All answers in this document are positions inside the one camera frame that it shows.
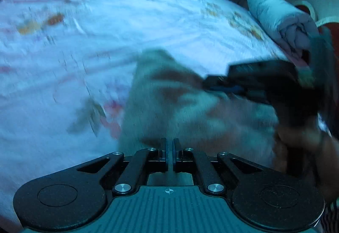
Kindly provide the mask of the person's right hand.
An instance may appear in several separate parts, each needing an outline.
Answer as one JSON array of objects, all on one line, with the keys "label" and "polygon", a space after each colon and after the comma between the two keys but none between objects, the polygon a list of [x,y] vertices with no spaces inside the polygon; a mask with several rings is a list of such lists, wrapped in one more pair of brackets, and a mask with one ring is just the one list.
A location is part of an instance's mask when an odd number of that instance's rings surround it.
[{"label": "person's right hand", "polygon": [[284,125],[275,128],[274,169],[286,173],[288,149],[300,149],[308,157],[315,186],[326,201],[338,198],[338,140],[322,131],[316,118],[300,129]]}]

